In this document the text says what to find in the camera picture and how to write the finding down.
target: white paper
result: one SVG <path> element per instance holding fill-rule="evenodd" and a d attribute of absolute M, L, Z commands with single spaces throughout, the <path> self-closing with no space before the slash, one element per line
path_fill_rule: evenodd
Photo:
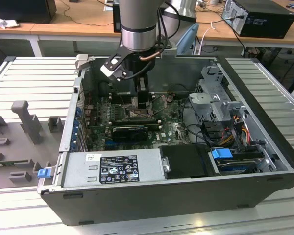
<path fill-rule="evenodd" d="M 100 161 L 102 154 L 86 154 L 86 161 Z"/>
<path fill-rule="evenodd" d="M 12 28 L 20 26 L 15 20 L 3 20 L 0 18 L 0 28 Z"/>

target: motherboard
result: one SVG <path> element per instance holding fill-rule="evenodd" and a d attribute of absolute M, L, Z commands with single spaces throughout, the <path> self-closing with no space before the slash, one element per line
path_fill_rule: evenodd
<path fill-rule="evenodd" d="M 152 96 L 145 109 L 135 109 L 135 98 L 101 97 L 85 107 L 89 149 L 148 149 L 191 143 L 181 123 L 183 101 L 173 94 L 159 94 Z"/>

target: copper pipe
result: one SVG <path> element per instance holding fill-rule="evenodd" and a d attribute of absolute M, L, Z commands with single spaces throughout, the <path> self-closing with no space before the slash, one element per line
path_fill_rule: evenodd
<path fill-rule="evenodd" d="M 151 60 L 152 58 L 156 57 L 157 55 L 160 55 L 160 52 L 157 51 L 156 53 L 150 55 L 150 56 L 147 56 L 147 57 L 139 57 L 141 61 L 148 61 L 148 60 Z"/>

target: blue tab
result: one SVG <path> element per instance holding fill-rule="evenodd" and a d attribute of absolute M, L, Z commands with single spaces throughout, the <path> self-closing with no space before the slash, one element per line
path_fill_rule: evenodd
<path fill-rule="evenodd" d="M 81 113 L 82 113 L 82 109 L 79 107 L 76 107 L 76 114 L 80 115 Z"/>
<path fill-rule="evenodd" d="M 233 158 L 231 150 L 228 148 L 216 148 L 211 153 L 212 153 L 212 156 L 214 157 L 214 159 Z"/>
<path fill-rule="evenodd" d="M 38 179 L 51 178 L 51 169 L 40 169 L 37 177 Z"/>

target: warning label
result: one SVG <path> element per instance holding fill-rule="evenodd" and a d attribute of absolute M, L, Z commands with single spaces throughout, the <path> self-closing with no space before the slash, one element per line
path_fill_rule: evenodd
<path fill-rule="evenodd" d="M 137 155 L 102 157 L 99 181 L 102 184 L 139 181 Z"/>

